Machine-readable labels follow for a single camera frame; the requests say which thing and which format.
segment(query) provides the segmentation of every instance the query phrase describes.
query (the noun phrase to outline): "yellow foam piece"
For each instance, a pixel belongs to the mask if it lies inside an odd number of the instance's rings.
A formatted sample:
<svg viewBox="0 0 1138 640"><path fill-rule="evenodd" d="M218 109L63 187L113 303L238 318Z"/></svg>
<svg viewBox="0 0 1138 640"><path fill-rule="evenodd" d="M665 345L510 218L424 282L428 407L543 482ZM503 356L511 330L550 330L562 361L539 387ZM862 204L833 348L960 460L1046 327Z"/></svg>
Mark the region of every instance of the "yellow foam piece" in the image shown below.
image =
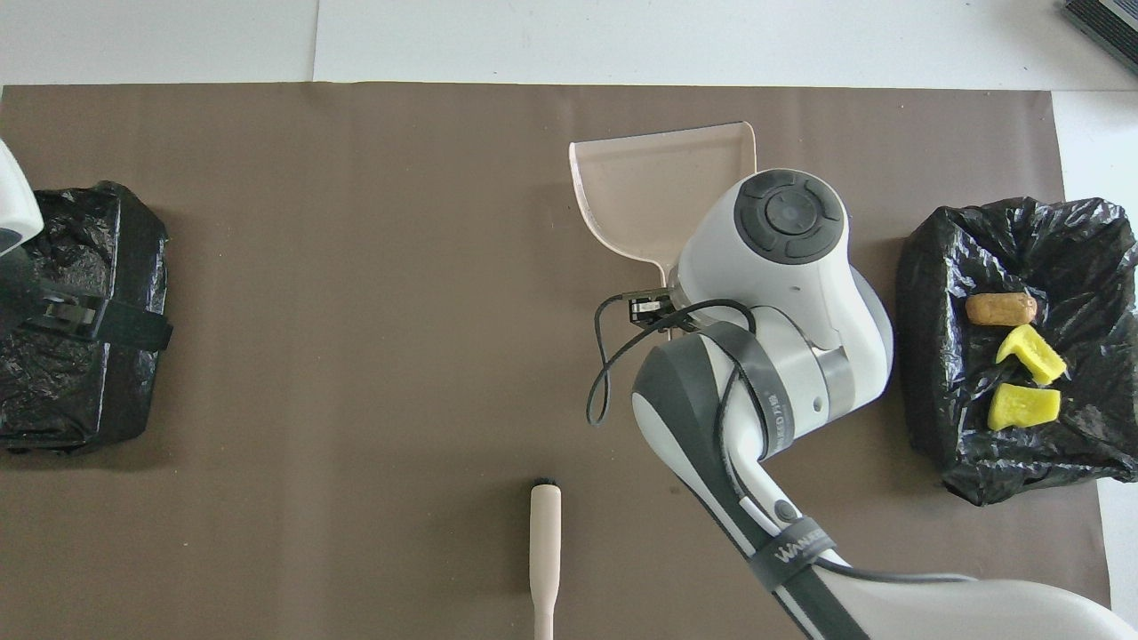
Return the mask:
<svg viewBox="0 0 1138 640"><path fill-rule="evenodd" d="M1049 385L1066 371L1066 362L1047 344L1031 325L1020 325L1004 338L996 353L996 362L1003 362L1008 355L1015 354L1023 366L1031 371L1031 379L1040 385Z"/></svg>
<svg viewBox="0 0 1138 640"><path fill-rule="evenodd" d="M988 411L988 428L1033 427L1058 417L1058 391L1000 384Z"/></svg>

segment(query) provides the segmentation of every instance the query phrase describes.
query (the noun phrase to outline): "gray circular button pad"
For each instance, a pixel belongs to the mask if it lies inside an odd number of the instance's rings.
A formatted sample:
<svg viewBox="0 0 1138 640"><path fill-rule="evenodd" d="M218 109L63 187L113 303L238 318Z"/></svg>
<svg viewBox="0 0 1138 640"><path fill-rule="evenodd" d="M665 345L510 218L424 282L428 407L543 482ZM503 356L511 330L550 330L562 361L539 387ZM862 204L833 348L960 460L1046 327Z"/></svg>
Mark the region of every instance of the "gray circular button pad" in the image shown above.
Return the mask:
<svg viewBox="0 0 1138 640"><path fill-rule="evenodd" d="M752 175L735 198L735 229L751 251L780 264L814 262L834 248L846 221L838 194L799 171Z"/></svg>

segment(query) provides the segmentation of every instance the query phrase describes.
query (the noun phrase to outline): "black plastic bag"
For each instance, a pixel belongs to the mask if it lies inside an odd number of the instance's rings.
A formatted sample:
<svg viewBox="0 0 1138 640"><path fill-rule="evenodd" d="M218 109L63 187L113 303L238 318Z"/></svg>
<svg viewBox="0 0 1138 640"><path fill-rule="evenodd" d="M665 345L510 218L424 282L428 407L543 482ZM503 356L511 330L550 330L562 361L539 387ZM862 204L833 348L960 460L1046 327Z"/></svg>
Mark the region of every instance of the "black plastic bag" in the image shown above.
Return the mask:
<svg viewBox="0 0 1138 640"><path fill-rule="evenodd" d="M43 231L0 259L0 448L93 451L146 428L158 351L130 343L156 320L159 350L170 337L157 315L166 300L166 228L114 182L36 191L35 199ZM36 294L44 286L108 301L100 317L114 337L31 327L27 310L40 297L28 301L28 281Z"/></svg>
<svg viewBox="0 0 1138 640"><path fill-rule="evenodd" d="M897 271L898 364L910 442L949 491L974 504L1138 471L1138 249L1123 210L1102 199L1031 198L938 208L906 240ZM1036 329L1067 363L1049 388L1058 420L988 428L1000 383L1038 386L995 363L1008 327L971 325L968 295L1025 292Z"/></svg>

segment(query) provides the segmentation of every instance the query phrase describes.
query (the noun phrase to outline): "brown mat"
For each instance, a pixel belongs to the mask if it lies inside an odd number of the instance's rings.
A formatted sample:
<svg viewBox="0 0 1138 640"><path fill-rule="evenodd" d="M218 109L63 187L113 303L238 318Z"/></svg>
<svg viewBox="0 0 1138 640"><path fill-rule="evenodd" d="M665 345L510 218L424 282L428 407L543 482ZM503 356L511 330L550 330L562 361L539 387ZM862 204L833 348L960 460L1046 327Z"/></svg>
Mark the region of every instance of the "brown mat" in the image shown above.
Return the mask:
<svg viewBox="0 0 1138 640"><path fill-rule="evenodd" d="M938 205L1062 197L1032 92L430 84L5 90L36 188L119 181L170 225L150 428L0 457L0 634L529 638L527 493L564 489L562 638L794 638L642 442L618 369L584 420L591 314L653 268L580 220L572 140L748 120L824 177L892 305ZM611 335L630 335L620 312ZM858 566L1107 602L1092 484L978 509L913 453L899 387L772 475Z"/></svg>

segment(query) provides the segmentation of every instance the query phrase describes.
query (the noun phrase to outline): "gray band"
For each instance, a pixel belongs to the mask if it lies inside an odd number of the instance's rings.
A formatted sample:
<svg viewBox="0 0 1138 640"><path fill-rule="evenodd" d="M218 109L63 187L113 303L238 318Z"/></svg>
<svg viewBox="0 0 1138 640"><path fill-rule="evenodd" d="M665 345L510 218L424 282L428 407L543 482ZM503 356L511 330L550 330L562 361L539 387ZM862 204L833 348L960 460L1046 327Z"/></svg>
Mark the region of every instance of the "gray band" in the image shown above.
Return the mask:
<svg viewBox="0 0 1138 640"><path fill-rule="evenodd" d="M747 563L762 586L774 591L834 547L818 523L801 518L758 549Z"/></svg>
<svg viewBox="0 0 1138 640"><path fill-rule="evenodd" d="M769 458L794 442L794 412L790 394L770 356L750 333L731 322L716 322L700 331L731 358L747 381L751 400L762 412L762 457Z"/></svg>

